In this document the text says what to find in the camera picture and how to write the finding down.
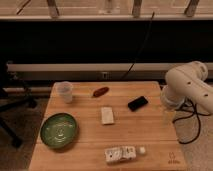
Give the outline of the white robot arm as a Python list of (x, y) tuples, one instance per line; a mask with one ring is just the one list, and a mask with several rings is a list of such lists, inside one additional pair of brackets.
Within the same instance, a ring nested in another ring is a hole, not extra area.
[(213, 114), (213, 87), (205, 83), (207, 76), (208, 68), (200, 61), (170, 69), (161, 91), (162, 104), (168, 109), (177, 109), (188, 98)]

